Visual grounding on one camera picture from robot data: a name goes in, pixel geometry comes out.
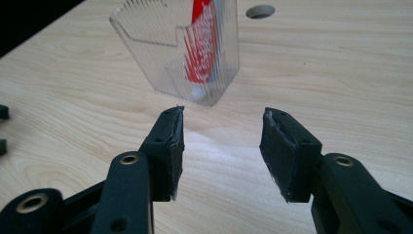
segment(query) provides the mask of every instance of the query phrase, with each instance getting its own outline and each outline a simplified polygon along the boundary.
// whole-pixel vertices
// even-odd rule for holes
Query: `tabletop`
[[[176,201],[154,205],[157,233],[316,233],[311,204],[287,204],[262,159],[265,107],[413,200],[412,1],[239,0],[240,70],[210,107],[154,91],[108,20],[119,4],[85,1],[1,58],[0,209],[104,180],[177,105],[183,174]],[[275,13],[245,15],[261,4]]]

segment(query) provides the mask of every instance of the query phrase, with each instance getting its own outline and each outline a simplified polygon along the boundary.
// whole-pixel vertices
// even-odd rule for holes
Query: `transparent container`
[[[237,0],[128,0],[110,22],[152,87],[214,105],[240,68]]]

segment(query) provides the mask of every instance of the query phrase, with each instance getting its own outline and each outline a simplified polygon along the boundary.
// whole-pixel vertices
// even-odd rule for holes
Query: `transparent box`
[[[218,102],[240,68],[237,0],[127,0],[110,22],[152,87],[204,105]]]

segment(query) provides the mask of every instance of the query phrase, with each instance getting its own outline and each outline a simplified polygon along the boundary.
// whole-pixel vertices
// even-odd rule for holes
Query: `wood grain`
[[[66,198],[105,179],[158,115],[185,105],[184,172],[157,233],[315,233],[310,204],[287,204],[259,152],[266,106],[354,156],[383,188],[413,200],[413,2],[238,1],[241,68],[199,106],[153,91],[108,21],[120,1],[91,0],[0,60],[0,209],[28,190]]]

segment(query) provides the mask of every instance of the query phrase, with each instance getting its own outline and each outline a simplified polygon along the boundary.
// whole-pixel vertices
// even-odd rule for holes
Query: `red object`
[[[205,84],[212,74],[218,40],[215,6],[211,0],[194,0],[192,23],[184,38],[188,52],[186,77],[193,83]]]

